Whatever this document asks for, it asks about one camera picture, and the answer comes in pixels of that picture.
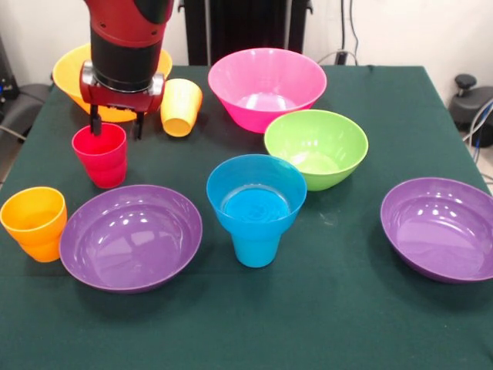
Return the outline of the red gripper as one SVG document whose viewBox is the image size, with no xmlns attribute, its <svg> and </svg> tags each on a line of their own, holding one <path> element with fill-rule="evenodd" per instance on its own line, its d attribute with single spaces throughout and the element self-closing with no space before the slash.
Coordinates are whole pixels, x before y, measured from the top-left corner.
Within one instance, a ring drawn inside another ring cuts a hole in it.
<svg viewBox="0 0 493 370">
<path fill-rule="evenodd" d="M 159 108 L 163 99 L 165 81 L 165 76 L 157 72 L 145 89 L 132 92 L 110 89 L 96 79 L 96 71 L 92 62 L 84 61 L 79 76 L 79 87 L 82 99 L 90 104 L 90 133 L 99 136 L 102 132 L 99 106 L 128 109 L 136 113 L 132 137 L 134 140 L 141 140 L 145 115 Z"/>
</svg>

